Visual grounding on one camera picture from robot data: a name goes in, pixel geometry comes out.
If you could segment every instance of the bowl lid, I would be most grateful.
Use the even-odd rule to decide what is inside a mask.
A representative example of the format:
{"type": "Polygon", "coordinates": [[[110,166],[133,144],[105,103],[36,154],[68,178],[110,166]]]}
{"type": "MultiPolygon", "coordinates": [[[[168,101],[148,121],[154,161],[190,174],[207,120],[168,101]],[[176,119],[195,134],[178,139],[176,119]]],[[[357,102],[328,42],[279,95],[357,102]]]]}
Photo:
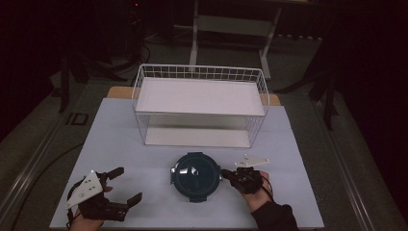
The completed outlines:
{"type": "Polygon", "coordinates": [[[190,202],[202,202],[219,184],[220,167],[202,152],[189,152],[171,169],[171,183],[190,202]]]}

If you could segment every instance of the white wire basket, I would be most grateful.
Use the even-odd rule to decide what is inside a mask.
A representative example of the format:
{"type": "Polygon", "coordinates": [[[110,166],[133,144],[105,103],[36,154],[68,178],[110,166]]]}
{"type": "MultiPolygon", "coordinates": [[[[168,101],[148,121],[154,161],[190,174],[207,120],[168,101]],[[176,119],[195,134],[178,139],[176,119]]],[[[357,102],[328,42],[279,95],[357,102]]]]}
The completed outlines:
{"type": "Polygon", "coordinates": [[[142,64],[134,112],[144,144],[251,147],[268,113],[258,68],[142,64]]]}

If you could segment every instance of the white table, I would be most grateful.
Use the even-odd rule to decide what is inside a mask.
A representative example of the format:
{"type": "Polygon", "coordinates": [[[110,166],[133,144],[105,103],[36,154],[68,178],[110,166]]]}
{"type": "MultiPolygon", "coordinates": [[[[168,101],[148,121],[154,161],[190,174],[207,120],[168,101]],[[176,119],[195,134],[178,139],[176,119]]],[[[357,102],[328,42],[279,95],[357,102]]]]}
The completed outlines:
{"type": "Polygon", "coordinates": [[[104,227],[126,229],[253,229],[256,223],[245,202],[230,186],[220,182],[206,202],[190,203],[170,185],[170,169],[188,152],[202,151],[221,168],[235,169],[244,154],[265,157],[270,164],[257,167],[267,171],[274,199],[290,204],[300,228],[323,227],[319,208],[294,139],[291,124],[282,106],[271,106],[251,148],[208,148],[150,146],[141,142],[131,99],[103,100],[87,141],[72,171],[51,228],[65,228],[66,195],[72,185],[94,169],[105,172],[124,167],[125,173],[108,184],[105,195],[126,203],[143,192],[140,204],[131,208],[125,221],[106,221],[104,227]]]}

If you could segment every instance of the floor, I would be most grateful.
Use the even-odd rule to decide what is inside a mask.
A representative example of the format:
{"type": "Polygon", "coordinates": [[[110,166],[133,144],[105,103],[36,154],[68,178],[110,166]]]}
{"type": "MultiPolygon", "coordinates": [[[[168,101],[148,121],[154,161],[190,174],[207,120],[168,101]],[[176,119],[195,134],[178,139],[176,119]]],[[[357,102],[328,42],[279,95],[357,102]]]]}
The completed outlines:
{"type": "MultiPolygon", "coordinates": [[[[191,47],[182,38],[187,40],[188,35],[172,44],[152,36],[142,56],[150,56],[152,64],[187,64],[191,47]]],[[[276,38],[268,53],[269,91],[299,80],[318,47],[318,40],[276,38]]],[[[208,44],[199,47],[197,63],[260,67],[256,49],[208,44]]],[[[129,85],[136,72],[133,68],[120,75],[127,82],[96,73],[87,84],[71,80],[70,104],[63,114],[58,113],[60,99],[50,95],[0,143],[0,187],[6,189],[0,192],[4,198],[0,211],[6,212],[1,215],[1,230],[50,230],[49,222],[101,100],[111,86],[129,85]],[[88,120],[73,123],[75,115],[88,120]]],[[[51,78],[58,83],[59,73],[51,78]]],[[[278,96],[316,196],[325,224],[322,230],[408,230],[342,96],[335,95],[338,114],[332,116],[334,129],[329,131],[322,122],[324,98],[310,101],[310,87],[278,96]]]]}

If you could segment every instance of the human hand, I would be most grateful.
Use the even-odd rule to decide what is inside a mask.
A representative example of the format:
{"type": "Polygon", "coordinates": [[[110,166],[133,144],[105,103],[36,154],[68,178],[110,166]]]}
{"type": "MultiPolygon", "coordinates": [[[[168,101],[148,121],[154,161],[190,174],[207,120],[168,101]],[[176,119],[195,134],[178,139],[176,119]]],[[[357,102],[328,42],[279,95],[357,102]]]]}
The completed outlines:
{"type": "MultiPolygon", "coordinates": [[[[104,192],[110,192],[113,188],[105,186],[104,192]]],[[[75,213],[75,219],[71,223],[70,231],[96,231],[104,223],[103,219],[88,219],[84,218],[81,214],[81,211],[77,209],[75,213]]]]}
{"type": "MultiPolygon", "coordinates": [[[[264,171],[260,171],[260,173],[263,176],[263,182],[264,182],[263,187],[265,188],[265,190],[267,190],[268,193],[270,193],[270,196],[273,197],[273,192],[272,192],[272,189],[270,188],[270,185],[269,185],[269,182],[268,182],[269,181],[268,173],[264,172],[264,171]]],[[[252,212],[256,211],[257,209],[259,209],[261,206],[263,206],[268,201],[272,200],[269,197],[269,195],[267,194],[267,192],[265,192],[261,188],[255,193],[244,194],[244,193],[240,192],[240,194],[245,199],[246,204],[248,205],[249,211],[252,213],[252,212]]]]}

